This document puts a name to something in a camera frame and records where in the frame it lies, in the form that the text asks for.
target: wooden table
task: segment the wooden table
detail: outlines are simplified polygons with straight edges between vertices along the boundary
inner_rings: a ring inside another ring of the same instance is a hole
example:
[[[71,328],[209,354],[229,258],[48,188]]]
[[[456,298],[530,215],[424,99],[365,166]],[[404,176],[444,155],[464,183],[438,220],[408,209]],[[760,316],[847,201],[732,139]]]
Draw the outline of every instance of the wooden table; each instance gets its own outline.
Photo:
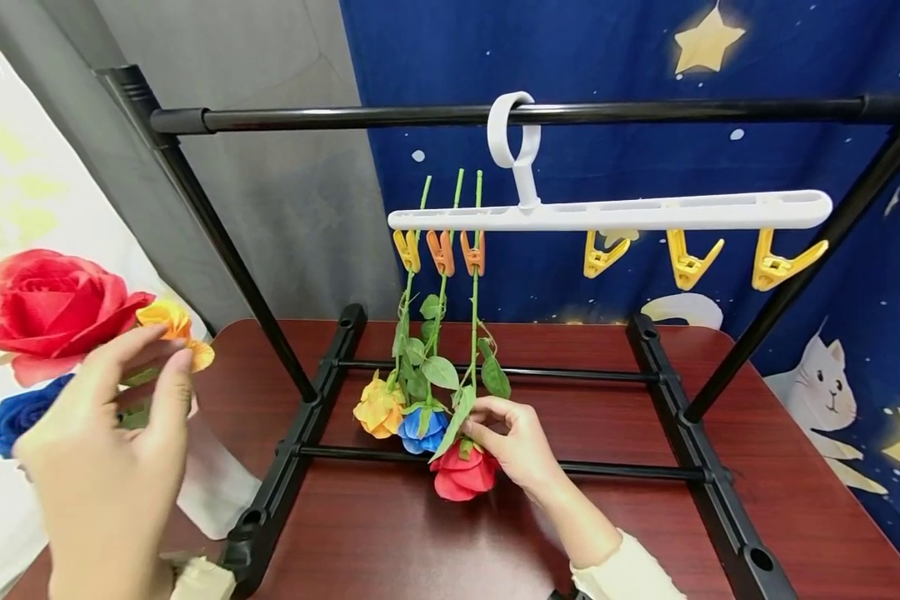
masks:
[[[282,326],[307,371],[317,371],[334,322]],[[624,327],[497,324],[502,364],[635,371]],[[727,335],[700,327],[660,327],[673,366],[694,394],[727,353]],[[372,322],[357,358],[389,354],[393,324]],[[442,331],[442,354],[468,360],[469,324]],[[298,404],[259,326],[222,330],[217,360],[197,375],[212,428],[253,473],[264,475],[274,444]],[[375,441],[351,409],[370,373],[344,383],[323,442],[399,449]],[[676,465],[641,384],[513,379],[513,397],[537,407],[559,458]],[[800,598],[900,600],[900,557],[752,366],[740,372],[705,418],[707,433],[760,536]],[[644,543],[691,599],[732,598],[690,494],[681,482],[584,478],[578,484],[621,529]],[[177,511],[166,549],[209,542]],[[10,598],[44,598],[45,551]],[[569,588],[568,560],[545,541],[512,484],[464,504],[445,502],[417,466],[316,460],[255,598],[515,598],[543,600]]]

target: gray curtain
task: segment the gray curtain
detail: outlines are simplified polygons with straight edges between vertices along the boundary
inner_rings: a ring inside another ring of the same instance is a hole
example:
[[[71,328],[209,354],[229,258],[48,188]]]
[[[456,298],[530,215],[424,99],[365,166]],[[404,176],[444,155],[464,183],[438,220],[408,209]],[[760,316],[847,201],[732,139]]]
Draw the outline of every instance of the gray curtain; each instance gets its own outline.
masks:
[[[91,69],[138,63],[165,107],[359,105],[336,0],[0,0],[0,48],[161,276],[211,326],[249,317],[209,241]],[[282,318],[400,293],[367,134],[185,138],[262,294]]]

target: left hand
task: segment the left hand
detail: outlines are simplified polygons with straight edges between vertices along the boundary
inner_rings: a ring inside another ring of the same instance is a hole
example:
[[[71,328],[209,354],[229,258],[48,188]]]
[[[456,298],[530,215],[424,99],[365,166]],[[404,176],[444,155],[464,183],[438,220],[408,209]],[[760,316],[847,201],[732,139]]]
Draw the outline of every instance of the left hand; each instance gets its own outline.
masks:
[[[50,538],[51,598],[170,596],[173,580],[158,548],[183,481],[192,353],[160,340],[166,331],[134,328],[92,350],[14,444]],[[164,360],[147,427],[119,428],[124,373]]]

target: blue curtain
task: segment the blue curtain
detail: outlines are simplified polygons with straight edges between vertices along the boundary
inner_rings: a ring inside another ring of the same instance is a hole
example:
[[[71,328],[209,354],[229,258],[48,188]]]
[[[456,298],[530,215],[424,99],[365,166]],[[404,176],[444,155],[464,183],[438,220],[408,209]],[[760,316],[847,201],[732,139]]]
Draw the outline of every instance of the blue curtain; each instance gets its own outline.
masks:
[[[492,103],[516,90],[539,103],[900,93],[900,0],[341,0],[341,6],[364,106]],[[675,36],[705,29],[715,11],[724,27],[742,34],[715,65],[686,68]],[[816,188],[839,203],[886,132],[734,122],[553,126],[543,129],[533,170],[544,202]],[[462,206],[472,206],[477,169],[484,174],[484,206],[516,202],[513,177],[489,157],[481,127],[388,128],[369,137],[388,211],[416,208],[428,175],[428,207],[450,206],[458,168],[467,170]],[[518,144],[517,130],[512,147]],[[900,181],[891,188],[753,360],[808,435],[823,438],[818,448],[900,549]],[[773,251],[796,255],[812,235],[779,232]],[[727,245],[692,294],[683,295],[662,233],[640,232],[595,279],[583,277],[584,238],[488,234],[482,316],[613,323],[647,308],[660,320],[682,318],[737,336],[766,302],[767,294],[751,289],[755,232],[690,232],[692,254],[705,254],[718,238]],[[432,291],[438,276],[424,269],[417,281],[419,291]],[[448,317],[468,320],[469,281],[451,278],[448,292]],[[812,392],[809,379],[816,381]],[[843,421],[855,413],[849,424],[828,421],[827,405],[837,402],[832,408]]]

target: hole in rack base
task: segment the hole in rack base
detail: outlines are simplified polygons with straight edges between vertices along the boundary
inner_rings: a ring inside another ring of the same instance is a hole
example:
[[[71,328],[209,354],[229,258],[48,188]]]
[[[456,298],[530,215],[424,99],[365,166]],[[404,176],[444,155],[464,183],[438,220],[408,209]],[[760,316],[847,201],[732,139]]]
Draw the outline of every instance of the hole in rack base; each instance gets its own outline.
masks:
[[[243,514],[241,523],[243,525],[259,525],[263,519],[264,513],[256,510],[248,511],[247,514]]]
[[[773,570],[773,558],[771,558],[770,555],[767,554],[767,552],[761,550],[760,548],[751,548],[751,550],[749,550],[749,554],[751,554],[751,560],[753,561],[753,564],[756,564],[756,566],[765,571]]]

